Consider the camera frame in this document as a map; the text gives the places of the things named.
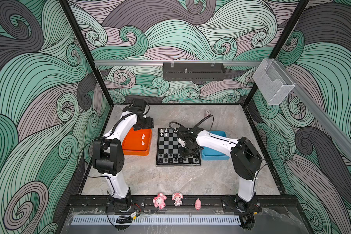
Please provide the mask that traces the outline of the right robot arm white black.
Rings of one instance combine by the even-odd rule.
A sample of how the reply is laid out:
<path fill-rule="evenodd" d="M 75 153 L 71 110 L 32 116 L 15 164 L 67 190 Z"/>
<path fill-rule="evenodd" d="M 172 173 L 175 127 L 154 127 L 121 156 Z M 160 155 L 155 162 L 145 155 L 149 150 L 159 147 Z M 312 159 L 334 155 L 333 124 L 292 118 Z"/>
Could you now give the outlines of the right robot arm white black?
<path fill-rule="evenodd" d="M 263 158 L 249 139 L 222 137 L 201 128 L 184 132 L 177 130 L 176 135 L 181 145 L 179 154 L 182 157 L 191 156 L 203 148 L 210 148 L 229 156 L 234 171 L 239 176 L 237 195 L 242 201 L 251 202 L 256 194 L 254 187 Z"/>

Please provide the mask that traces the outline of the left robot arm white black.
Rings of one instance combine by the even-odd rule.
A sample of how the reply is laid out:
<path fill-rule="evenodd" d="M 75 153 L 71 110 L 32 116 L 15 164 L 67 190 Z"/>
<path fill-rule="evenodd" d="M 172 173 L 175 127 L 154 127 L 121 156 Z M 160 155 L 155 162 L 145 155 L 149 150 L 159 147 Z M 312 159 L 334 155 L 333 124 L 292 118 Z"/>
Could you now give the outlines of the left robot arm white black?
<path fill-rule="evenodd" d="M 154 127 L 154 119 L 147 117 L 149 110 L 150 106 L 145 100 L 133 99 L 123 108 L 120 119 L 112 129 L 92 143 L 92 166 L 106 179 L 112 203 L 122 209 L 132 204 L 130 188 L 121 173 L 125 162 L 122 143 L 131 129 L 136 131 Z"/>

